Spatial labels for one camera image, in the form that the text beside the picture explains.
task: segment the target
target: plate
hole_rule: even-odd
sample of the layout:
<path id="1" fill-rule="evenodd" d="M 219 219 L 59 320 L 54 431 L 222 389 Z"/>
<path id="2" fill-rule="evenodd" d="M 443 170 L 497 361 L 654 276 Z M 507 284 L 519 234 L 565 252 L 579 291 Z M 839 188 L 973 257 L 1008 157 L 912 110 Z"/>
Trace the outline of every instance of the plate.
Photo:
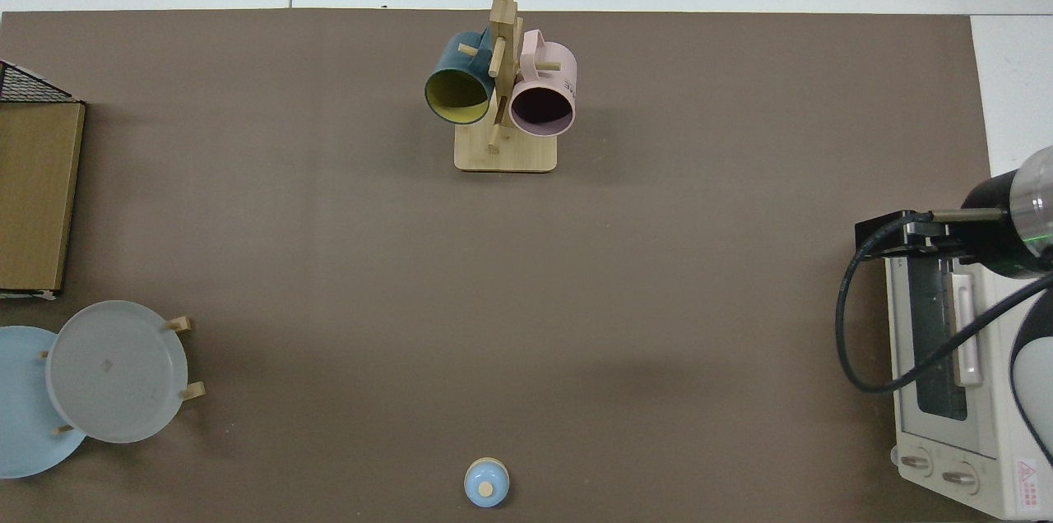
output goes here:
<path id="1" fill-rule="evenodd" d="M 47 396 L 45 361 L 55 335 L 26 325 L 0 328 L 0 479 L 24 478 L 56 466 L 84 434 L 65 425 Z"/>
<path id="2" fill-rule="evenodd" d="M 59 415 L 107 443 L 142 441 L 168 425 L 186 389 L 186 355 L 164 324 L 130 301 L 103 301 L 69 318 L 47 357 L 47 393 Z"/>

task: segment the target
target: oven knob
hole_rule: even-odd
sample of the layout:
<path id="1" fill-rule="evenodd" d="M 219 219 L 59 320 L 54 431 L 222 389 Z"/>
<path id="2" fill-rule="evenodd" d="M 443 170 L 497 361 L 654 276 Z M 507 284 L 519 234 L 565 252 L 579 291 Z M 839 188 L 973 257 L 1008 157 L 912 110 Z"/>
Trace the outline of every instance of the oven knob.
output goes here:
<path id="1" fill-rule="evenodd" d="M 929 451 L 921 447 L 911 448 L 910 455 L 899 456 L 899 463 L 918 470 L 926 478 L 932 476 L 932 460 L 929 458 Z"/>
<path id="2" fill-rule="evenodd" d="M 899 463 L 914 469 L 929 469 L 929 460 L 917 456 L 903 456 L 899 458 Z"/>
<path id="3" fill-rule="evenodd" d="M 961 488 L 967 490 L 970 495 L 975 495 L 980 491 L 980 479 L 979 476 L 976 475 L 976 470 L 973 469 L 973 466 L 961 462 L 954 467 L 954 471 L 943 472 L 945 481 L 961 486 Z"/>

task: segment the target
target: wire basket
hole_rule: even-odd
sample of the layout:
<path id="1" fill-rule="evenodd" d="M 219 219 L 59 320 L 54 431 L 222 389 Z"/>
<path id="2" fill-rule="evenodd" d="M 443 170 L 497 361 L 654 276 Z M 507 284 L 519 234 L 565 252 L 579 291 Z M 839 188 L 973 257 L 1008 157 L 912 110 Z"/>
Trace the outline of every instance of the wire basket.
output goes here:
<path id="1" fill-rule="evenodd" d="M 68 103 L 77 100 L 29 71 L 0 61 L 0 103 L 4 102 Z"/>

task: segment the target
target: small blue bowl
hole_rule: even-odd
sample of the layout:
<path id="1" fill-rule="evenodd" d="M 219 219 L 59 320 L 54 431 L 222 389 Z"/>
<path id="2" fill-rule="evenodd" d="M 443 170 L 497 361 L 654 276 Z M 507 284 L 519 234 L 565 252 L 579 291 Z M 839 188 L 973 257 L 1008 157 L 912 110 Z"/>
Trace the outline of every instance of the small blue bowl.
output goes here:
<path id="1" fill-rule="evenodd" d="M 497 506 L 509 496 L 509 470 L 494 458 L 476 460 L 464 474 L 464 494 L 476 506 Z"/>

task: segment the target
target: wooden base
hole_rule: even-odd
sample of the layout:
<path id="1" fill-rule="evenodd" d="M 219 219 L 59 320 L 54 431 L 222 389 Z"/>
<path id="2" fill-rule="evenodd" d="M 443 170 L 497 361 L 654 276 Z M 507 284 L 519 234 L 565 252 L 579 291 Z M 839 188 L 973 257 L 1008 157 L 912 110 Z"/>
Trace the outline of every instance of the wooden base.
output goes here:
<path id="1" fill-rule="evenodd" d="M 544 174 L 556 168 L 556 138 L 534 137 L 516 128 L 500 126 L 494 144 L 497 103 L 490 102 L 490 110 L 481 121 L 455 125 L 454 164 L 462 172 L 523 172 Z"/>

